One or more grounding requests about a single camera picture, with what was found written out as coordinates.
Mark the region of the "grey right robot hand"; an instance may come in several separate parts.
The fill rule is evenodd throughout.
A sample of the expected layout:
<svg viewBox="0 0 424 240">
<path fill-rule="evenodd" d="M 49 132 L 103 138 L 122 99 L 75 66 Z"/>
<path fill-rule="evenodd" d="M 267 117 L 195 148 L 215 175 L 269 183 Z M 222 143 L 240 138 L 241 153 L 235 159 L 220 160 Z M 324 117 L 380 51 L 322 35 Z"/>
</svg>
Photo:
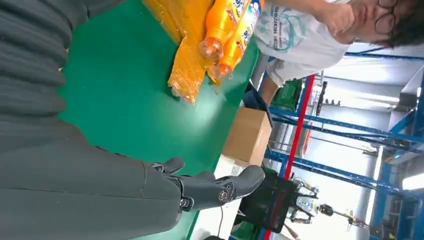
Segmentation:
<svg viewBox="0 0 424 240">
<path fill-rule="evenodd" d="M 88 143 L 56 117 L 0 117 L 3 240 L 129 240 L 166 232 L 182 213 L 251 194 L 259 166 L 237 176 L 176 176 Z"/>
</svg>

